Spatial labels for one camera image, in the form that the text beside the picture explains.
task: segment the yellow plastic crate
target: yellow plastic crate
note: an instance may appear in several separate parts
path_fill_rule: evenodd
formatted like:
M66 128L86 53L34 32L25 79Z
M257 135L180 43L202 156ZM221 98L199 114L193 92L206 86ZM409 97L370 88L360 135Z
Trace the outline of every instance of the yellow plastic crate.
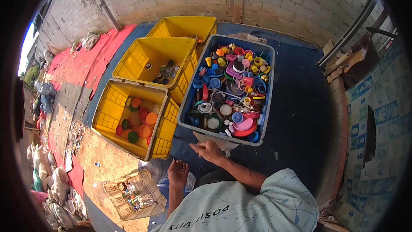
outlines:
M147 145L146 138L140 136L137 143L133 144L123 136L116 135L116 127L131 114L130 109L125 107L129 96L139 97L141 106L149 108L157 105L160 108L160 118L153 128L150 145ZM110 79L100 97L91 129L143 161L166 158L172 148L178 112L179 106L170 98L166 88Z
M205 44L216 34L216 18L209 16L170 16L160 19L146 37L191 37L197 35Z
M180 66L175 78L167 77L168 84L152 83L160 73L160 67L173 60ZM167 88L172 99L182 104L193 71L197 66L198 56L194 39L165 37L136 39L124 53L112 76L114 78L135 81Z

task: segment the orange bottle cap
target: orange bottle cap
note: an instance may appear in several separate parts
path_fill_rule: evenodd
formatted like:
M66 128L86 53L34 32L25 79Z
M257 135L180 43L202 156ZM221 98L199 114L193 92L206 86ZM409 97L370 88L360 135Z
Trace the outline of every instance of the orange bottle cap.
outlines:
M149 125L154 125L157 121L157 115L153 112L150 112L149 114L147 114L146 116L146 122Z
M138 107L138 106L140 106L140 103L142 102L142 100L140 99L140 98L134 98L132 101L131 101L131 106L132 107Z
M144 125L144 126L140 127L139 134L140 134L141 137L147 138L149 136L152 136L152 133L153 133L153 127L152 126Z

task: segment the blue plastic crate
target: blue plastic crate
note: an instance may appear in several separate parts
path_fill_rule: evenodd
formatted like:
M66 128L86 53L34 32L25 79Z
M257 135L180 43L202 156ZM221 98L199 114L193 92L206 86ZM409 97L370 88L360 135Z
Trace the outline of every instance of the blue plastic crate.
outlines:
M269 79L269 84L267 86L267 93L266 93L266 104L265 104L265 122L262 126L257 127L257 131L259 132L260 138L258 142L249 142L247 141L247 138L234 138L234 137L229 137L229 136L224 136L220 135L215 132L211 132L196 126L189 125L187 123L187 116L186 113L191 109L192 103L194 98L196 97L196 92L197 90L193 88L192 82L194 79L199 79L200 76L198 75L198 70L200 67L207 67L205 58L210 56L211 50L210 47L211 45L229 45L231 43L236 44L236 46L239 46L243 49L250 49L253 52L259 52L261 53L263 51L264 54L266 54L269 57L268 64L270 65L270 79ZM214 138L218 138L220 140L228 141L228 142L233 142L236 144L241 144L241 145L250 145L250 146L260 146L263 142L263 138L265 137L265 132L266 132L266 126L268 122L268 117L269 117L269 111L270 111L270 104L271 104L271 99L272 99L272 90L273 90L273 83L274 83L274 71L275 71L275 49L273 49L271 46L261 44L261 43L255 43L251 41L247 41L244 39L238 39L238 38L233 38L225 35L219 35L219 34L214 34L210 36L202 55L199 58L199 62L196 66L196 69L193 73L192 79L190 80L190 83L188 85L188 90L186 91L186 94L183 98L182 105L180 107L180 111L178 114L178 124L187 127L191 130L194 130L198 133L211 136Z

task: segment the hand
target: hand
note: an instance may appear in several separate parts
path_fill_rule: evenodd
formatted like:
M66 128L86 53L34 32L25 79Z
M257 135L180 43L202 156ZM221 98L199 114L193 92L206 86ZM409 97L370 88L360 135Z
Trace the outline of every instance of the hand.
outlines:
M208 162L217 166L219 166L219 162L225 158L216 142L213 141L200 142L197 145L191 143L190 147L199 154L199 157L203 157Z
M169 176L170 187L183 190L188 180L189 165L181 160L175 161L173 159L172 164L167 170L167 174Z

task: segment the white t-shirt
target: white t-shirt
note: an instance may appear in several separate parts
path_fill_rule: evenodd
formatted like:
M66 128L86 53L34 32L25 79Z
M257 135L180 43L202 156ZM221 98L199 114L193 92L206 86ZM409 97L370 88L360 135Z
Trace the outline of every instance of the white t-shirt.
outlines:
M152 232L313 231L317 220L314 197L287 168L266 178L257 196L238 181L202 185Z

